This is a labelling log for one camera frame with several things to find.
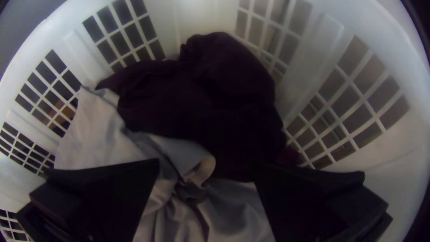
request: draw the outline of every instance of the clothing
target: clothing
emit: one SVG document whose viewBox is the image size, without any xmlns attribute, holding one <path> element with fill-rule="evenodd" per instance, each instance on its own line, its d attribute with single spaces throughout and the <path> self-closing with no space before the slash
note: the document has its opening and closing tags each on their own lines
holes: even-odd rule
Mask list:
<svg viewBox="0 0 430 242">
<path fill-rule="evenodd" d="M 215 159 L 194 142 L 130 132 L 116 111 L 118 96 L 107 89 L 81 88 L 78 98 L 56 169 L 159 159 L 160 173 L 133 241 L 275 240 L 253 183 L 208 178 Z"/>
<path fill-rule="evenodd" d="M 205 147 L 212 177 L 251 181 L 254 164 L 285 146 L 275 85 L 259 60 L 226 33 L 194 35 L 178 61 L 141 61 L 101 81 L 120 96 L 127 128 Z"/>
</svg>

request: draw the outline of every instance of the laundry basket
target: laundry basket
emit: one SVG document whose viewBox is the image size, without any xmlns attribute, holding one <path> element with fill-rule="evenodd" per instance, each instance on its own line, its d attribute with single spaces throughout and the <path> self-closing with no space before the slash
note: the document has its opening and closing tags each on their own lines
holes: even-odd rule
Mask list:
<svg viewBox="0 0 430 242">
<path fill-rule="evenodd" d="M 66 1 L 0 82 L 3 235 L 30 240 L 13 212 L 53 167 L 81 85 L 140 60 L 175 58 L 188 37 L 214 31 L 242 42 L 273 77 L 300 166 L 365 171 L 394 218 L 383 240 L 402 240 L 429 179 L 430 75 L 411 41 L 416 31 L 376 0 Z"/>
</svg>

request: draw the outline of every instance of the light gray fabric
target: light gray fabric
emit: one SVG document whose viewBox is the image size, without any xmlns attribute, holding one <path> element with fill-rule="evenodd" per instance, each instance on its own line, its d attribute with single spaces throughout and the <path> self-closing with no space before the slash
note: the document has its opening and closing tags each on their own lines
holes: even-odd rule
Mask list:
<svg viewBox="0 0 430 242">
<path fill-rule="evenodd" d="M 253 183 L 210 179 L 215 159 L 194 142 L 131 133 L 116 112 L 117 101 L 109 90 L 81 88 L 77 113 L 59 145 L 55 168 L 159 158 L 161 171 L 135 242 L 274 241 Z M 186 203 L 184 198 L 195 202 Z"/>
</svg>

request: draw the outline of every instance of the black fabric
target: black fabric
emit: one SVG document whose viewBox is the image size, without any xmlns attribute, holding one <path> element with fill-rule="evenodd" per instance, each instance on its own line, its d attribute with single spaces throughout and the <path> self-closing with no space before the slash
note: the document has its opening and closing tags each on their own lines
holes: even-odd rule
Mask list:
<svg viewBox="0 0 430 242">
<path fill-rule="evenodd" d="M 17 220 L 36 242 L 132 241 L 159 169 L 158 159 L 48 169 Z"/>
<path fill-rule="evenodd" d="M 216 158 L 213 177 L 249 181 L 253 165 L 285 146 L 275 86 L 259 60 L 226 33 L 194 35 L 178 61 L 141 61 L 101 81 L 120 96 L 132 131 L 195 141 Z"/>
<path fill-rule="evenodd" d="M 364 179 L 363 172 L 262 164 L 255 185 L 276 241 L 366 241 L 391 220 L 381 225 L 388 204 L 363 186 Z"/>
</svg>

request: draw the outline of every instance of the dark maroon garment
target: dark maroon garment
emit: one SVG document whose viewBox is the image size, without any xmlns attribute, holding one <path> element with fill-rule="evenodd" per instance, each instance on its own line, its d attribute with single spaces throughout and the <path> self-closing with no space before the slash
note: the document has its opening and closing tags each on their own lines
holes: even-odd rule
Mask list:
<svg viewBox="0 0 430 242">
<path fill-rule="evenodd" d="M 213 177 L 250 180 L 253 164 L 274 162 L 285 147 L 272 78 L 226 33 L 194 35 L 177 61 L 141 61 L 101 88 L 120 96 L 130 130 L 203 145 L 216 158 Z"/>
</svg>

